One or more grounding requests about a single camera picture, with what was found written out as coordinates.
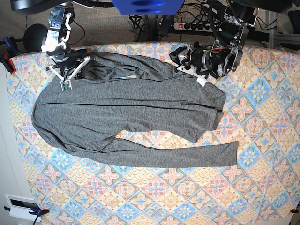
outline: gray long-sleeve shirt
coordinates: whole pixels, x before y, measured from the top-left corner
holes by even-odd
[[[225,93],[175,67],[143,56],[98,52],[75,89],[55,77],[36,100],[32,123],[50,145],[111,165],[192,167],[236,165],[237,142],[158,150],[116,139],[121,130],[168,130],[191,142],[214,130]],[[134,75],[137,79],[122,79]]]

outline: floral pattern fabric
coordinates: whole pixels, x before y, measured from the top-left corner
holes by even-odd
[[[139,54],[172,63],[181,43],[100,45],[88,50]],[[48,145],[31,111],[53,73],[43,54],[13,59],[7,93],[20,157],[44,225],[238,225],[289,215],[300,200],[300,57],[244,48],[236,72],[210,82],[226,93],[218,128],[190,143],[167,131],[117,138],[155,148],[239,141],[236,166],[139,168],[105,165]]]

